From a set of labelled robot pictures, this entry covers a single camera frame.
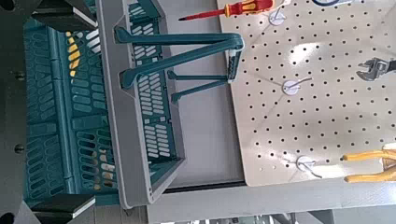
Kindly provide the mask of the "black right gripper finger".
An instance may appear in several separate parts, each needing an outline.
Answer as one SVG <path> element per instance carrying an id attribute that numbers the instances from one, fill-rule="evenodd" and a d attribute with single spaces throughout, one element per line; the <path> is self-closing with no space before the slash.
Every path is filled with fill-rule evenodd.
<path id="1" fill-rule="evenodd" d="M 67 224 L 94 205 L 94 195 L 55 195 L 31 210 L 41 224 Z"/>
<path id="2" fill-rule="evenodd" d="M 32 17 L 55 30 L 95 30 L 97 20 L 84 0 L 42 0 Z"/>

